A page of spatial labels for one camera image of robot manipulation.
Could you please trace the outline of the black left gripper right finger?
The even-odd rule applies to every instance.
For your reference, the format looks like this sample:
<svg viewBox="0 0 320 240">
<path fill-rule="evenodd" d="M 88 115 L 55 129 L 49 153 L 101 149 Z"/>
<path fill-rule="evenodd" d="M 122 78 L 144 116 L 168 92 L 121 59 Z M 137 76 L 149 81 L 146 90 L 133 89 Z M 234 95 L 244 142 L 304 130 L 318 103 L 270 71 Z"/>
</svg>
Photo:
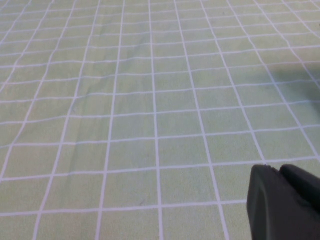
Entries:
<svg viewBox="0 0 320 240">
<path fill-rule="evenodd" d="M 279 171 L 298 195 L 320 213 L 320 179 L 292 164 L 282 165 Z"/>
</svg>

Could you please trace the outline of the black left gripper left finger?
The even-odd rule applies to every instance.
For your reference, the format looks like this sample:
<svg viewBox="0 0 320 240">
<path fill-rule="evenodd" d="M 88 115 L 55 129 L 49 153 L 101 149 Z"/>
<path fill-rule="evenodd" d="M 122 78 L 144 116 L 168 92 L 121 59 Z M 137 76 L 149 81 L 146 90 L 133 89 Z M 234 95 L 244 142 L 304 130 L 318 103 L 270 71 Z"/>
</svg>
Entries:
<svg viewBox="0 0 320 240">
<path fill-rule="evenodd" d="M 247 214 L 254 240 L 318 240 L 320 213 L 269 165 L 250 173 Z"/>
</svg>

